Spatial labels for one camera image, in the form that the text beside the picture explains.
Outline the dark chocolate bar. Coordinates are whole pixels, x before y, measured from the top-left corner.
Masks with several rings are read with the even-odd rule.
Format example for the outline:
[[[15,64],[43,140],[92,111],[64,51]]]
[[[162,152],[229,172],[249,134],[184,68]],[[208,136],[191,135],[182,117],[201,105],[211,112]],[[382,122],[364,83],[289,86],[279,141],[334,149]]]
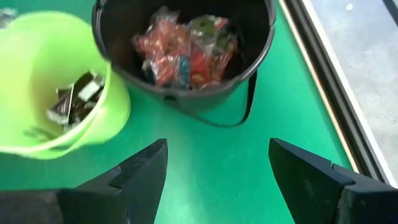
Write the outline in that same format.
[[[68,85],[65,88],[56,89],[58,101],[46,111],[49,120],[60,125],[69,123],[72,110],[73,91],[74,84]]]
[[[101,75],[89,70],[75,82],[73,98],[87,102],[104,87],[104,83],[105,79]]]

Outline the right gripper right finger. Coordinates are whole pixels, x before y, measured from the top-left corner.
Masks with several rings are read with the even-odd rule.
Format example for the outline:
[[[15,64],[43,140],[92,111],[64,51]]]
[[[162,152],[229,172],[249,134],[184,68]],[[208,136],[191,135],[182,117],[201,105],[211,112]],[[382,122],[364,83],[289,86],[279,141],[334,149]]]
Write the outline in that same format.
[[[398,224],[398,189],[278,138],[268,155],[295,224]]]

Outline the green plastic bucket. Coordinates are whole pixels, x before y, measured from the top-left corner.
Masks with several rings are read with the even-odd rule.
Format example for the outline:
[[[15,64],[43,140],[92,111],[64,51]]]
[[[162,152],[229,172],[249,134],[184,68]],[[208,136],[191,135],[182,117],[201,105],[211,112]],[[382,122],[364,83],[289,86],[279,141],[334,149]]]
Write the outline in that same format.
[[[66,131],[45,113],[58,100],[57,88],[90,71],[105,79],[103,93],[91,113]],[[55,159],[115,137],[130,111],[127,88],[79,17],[36,11],[0,30],[0,153]]]

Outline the clear gummy candy pack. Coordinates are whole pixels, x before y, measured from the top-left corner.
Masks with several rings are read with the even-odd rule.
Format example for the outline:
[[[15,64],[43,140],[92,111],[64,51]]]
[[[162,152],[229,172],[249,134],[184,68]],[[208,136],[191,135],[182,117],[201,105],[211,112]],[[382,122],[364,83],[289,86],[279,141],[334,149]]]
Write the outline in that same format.
[[[132,38],[136,51],[147,57],[188,54],[188,31],[185,25],[178,23],[179,14],[180,11],[160,7],[152,15],[146,32]]]
[[[142,70],[149,83],[164,88],[175,85],[180,57],[175,55],[147,55]]]
[[[201,90],[219,85],[222,76],[219,57],[196,50],[179,58],[177,78],[182,89]]]
[[[194,42],[216,57],[236,51],[237,37],[230,27],[228,18],[209,14],[198,16],[188,24]]]

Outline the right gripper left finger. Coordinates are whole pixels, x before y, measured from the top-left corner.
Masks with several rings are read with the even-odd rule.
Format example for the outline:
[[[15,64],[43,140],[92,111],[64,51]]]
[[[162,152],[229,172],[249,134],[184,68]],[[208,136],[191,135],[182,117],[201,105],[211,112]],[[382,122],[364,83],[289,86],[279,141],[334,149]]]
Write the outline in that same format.
[[[167,162],[158,139],[75,188],[1,190],[0,224],[154,224]]]

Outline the black plastic bucket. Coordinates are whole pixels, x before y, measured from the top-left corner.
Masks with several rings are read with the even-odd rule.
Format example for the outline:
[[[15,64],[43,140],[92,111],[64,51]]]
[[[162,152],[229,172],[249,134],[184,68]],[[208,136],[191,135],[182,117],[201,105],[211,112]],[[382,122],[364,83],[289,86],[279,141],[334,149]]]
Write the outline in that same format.
[[[134,50],[133,35],[144,30],[155,11],[167,6],[179,11],[180,20],[188,22],[205,14],[226,17],[238,33],[239,53],[226,67],[226,81],[204,90],[176,90],[154,86],[141,69],[142,59]],[[248,82],[243,124],[251,110],[257,69],[265,59],[275,34],[273,0],[96,0],[91,13],[93,37],[101,55],[125,82],[140,88],[151,97],[203,123],[223,124],[200,117],[229,97],[244,81]]]

